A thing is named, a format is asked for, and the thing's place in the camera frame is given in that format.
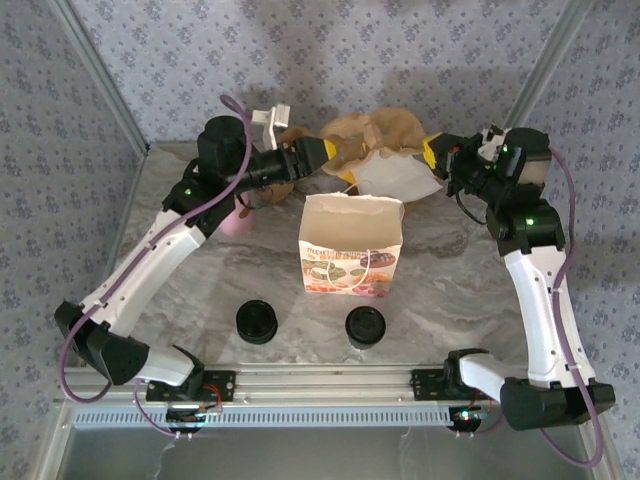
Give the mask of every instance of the pink cup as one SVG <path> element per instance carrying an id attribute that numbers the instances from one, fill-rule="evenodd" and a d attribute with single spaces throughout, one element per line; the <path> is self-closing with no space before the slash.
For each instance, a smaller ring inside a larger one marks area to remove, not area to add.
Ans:
<path id="1" fill-rule="evenodd" d="M 241 194 L 241 197 L 246 205 L 250 205 L 249 194 L 247 192 Z M 247 207 L 242 205 L 237 198 L 235 199 L 235 202 L 235 210 L 225 218 L 218 227 L 222 233 L 229 237 L 244 235 L 253 228 L 253 224 L 256 221 L 256 217 L 252 210 L 249 210 Z"/>

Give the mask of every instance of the black jar lid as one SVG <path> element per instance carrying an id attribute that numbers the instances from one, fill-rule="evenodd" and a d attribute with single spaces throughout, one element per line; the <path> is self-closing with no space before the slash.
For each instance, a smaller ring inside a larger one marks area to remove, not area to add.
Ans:
<path id="1" fill-rule="evenodd" d="M 347 315 L 345 328 L 349 340 L 356 348 L 367 348 L 382 340 L 387 324 L 378 310 L 362 306 L 354 308 Z"/>
<path id="2" fill-rule="evenodd" d="M 273 307 L 262 300 L 250 300 L 236 314 L 238 335 L 245 342 L 262 345 L 271 340 L 278 330 Z"/>

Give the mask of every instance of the marble surface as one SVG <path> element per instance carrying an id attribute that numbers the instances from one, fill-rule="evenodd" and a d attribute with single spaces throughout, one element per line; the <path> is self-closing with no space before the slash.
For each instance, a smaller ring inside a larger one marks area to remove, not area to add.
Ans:
<path id="1" fill-rule="evenodd" d="M 142 237 L 195 144 L 151 149 L 134 200 L 121 258 Z M 526 363 L 524 328 L 515 289 L 486 229 L 438 192 L 403 221 L 404 246 L 385 299 L 311 294 L 303 290 L 298 228 L 306 194 L 337 191 L 324 174 L 296 184 L 281 204 L 256 211 L 245 236 L 216 232 L 185 260 L 143 312 L 133 336 L 176 344 L 205 363 L 441 363 L 452 349 L 483 347 L 497 358 Z M 481 205 L 467 199 L 469 208 Z M 235 314 L 263 299 L 276 311 L 275 338 L 261 346 L 240 339 Z M 387 320 L 387 333 L 361 352 L 348 342 L 344 321 L 371 304 Z"/>

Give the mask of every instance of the paper bag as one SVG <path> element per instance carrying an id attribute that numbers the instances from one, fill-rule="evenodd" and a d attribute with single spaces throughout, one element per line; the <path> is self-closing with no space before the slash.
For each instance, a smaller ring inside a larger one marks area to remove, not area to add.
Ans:
<path id="1" fill-rule="evenodd" d="M 403 214 L 394 198 L 308 196 L 298 238 L 305 290 L 386 296 L 402 247 Z"/>

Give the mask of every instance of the patterned wallpaper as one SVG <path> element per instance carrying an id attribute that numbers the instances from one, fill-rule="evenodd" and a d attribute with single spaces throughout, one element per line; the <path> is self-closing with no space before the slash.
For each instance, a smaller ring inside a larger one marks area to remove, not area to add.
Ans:
<path id="1" fill-rule="evenodd" d="M 58 388 L 52 313 L 100 281 L 138 164 L 44 0 L 0 2 L 0 478 Z"/>
<path id="2" fill-rule="evenodd" d="M 339 113 L 408 107 L 427 131 L 504 119 L 565 0 L 73 0 L 147 140 L 191 140 L 227 92 Z"/>
<path id="3" fill-rule="evenodd" d="M 627 478 L 640 478 L 640 4 L 598 2 L 536 105 L 578 196 L 570 284 L 582 341 L 615 386 L 610 428 Z M 556 168 L 548 196 L 568 212 Z"/>

